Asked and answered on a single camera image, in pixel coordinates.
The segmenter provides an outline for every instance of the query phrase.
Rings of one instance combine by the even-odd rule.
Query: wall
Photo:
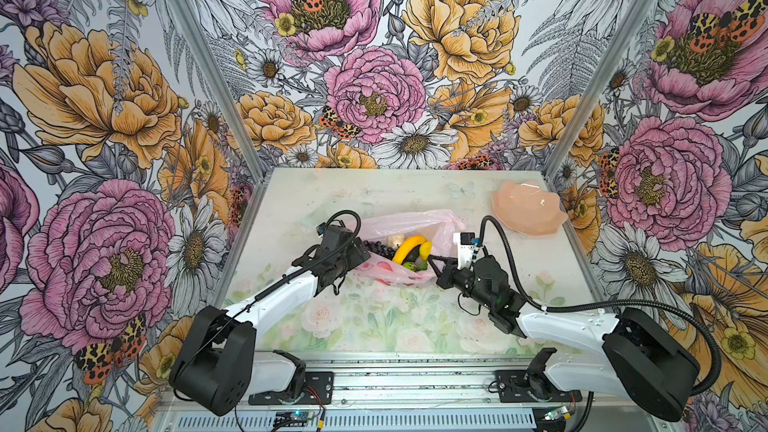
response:
[[[543,168],[631,0],[190,1],[267,168],[499,170]]]
[[[552,178],[607,296],[672,304],[713,331],[723,371],[687,430],[768,430],[767,6],[659,0],[605,84],[598,157],[572,153]],[[705,376],[702,337],[647,312]]]
[[[0,15],[0,428],[147,430],[252,180],[164,6]]]

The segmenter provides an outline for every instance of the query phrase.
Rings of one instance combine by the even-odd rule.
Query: pink plastic bag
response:
[[[358,236],[362,240],[383,241],[390,235],[423,235],[432,242],[432,254],[447,256],[453,249],[454,232],[463,230],[464,222],[458,220],[453,211],[440,209],[366,218],[360,224]],[[363,277],[373,278],[387,285],[424,284],[436,277],[431,266],[425,271],[414,272],[377,254],[371,254],[370,259],[355,270]]]

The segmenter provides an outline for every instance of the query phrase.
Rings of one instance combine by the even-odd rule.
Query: scalloped pink dish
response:
[[[506,181],[491,196],[493,211],[502,223],[528,235],[550,235],[568,218],[560,209],[560,197],[539,186]]]

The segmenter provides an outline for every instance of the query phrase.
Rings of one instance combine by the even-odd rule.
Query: floral table surface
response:
[[[538,172],[373,172],[275,170],[225,304],[242,301],[281,276],[294,258],[317,243],[314,227],[338,210],[350,208],[369,218],[450,208],[464,221],[467,231],[477,231],[481,218],[492,213],[491,193],[504,180],[544,185]],[[488,231],[488,250],[507,269],[504,248],[495,235]],[[551,305],[592,299],[563,230],[545,238],[509,230],[507,235],[523,285],[534,298]],[[462,305],[475,311],[469,299]],[[463,312],[454,291],[435,285],[389,286],[354,272],[338,296],[327,288],[285,316],[257,347],[526,356],[545,344],[502,333],[485,312],[478,316]]]

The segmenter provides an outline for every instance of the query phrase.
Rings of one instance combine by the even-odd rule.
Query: table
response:
[[[492,214],[491,193],[502,182],[532,182],[546,188],[533,171],[444,171],[277,168],[244,245],[226,304],[237,303],[276,280],[294,258],[319,239],[315,226],[344,208],[362,218],[398,212],[449,208],[477,232]],[[571,244],[561,228],[547,237],[507,230],[526,290],[552,305],[593,300]],[[503,268],[504,248],[493,227],[485,244]],[[335,296],[331,288],[288,314],[257,349],[312,351],[321,355],[360,352],[366,357],[533,356],[545,341],[497,330],[485,312],[473,317],[457,305],[456,290],[434,285],[388,286],[350,274]],[[471,299],[462,300],[470,312]]]

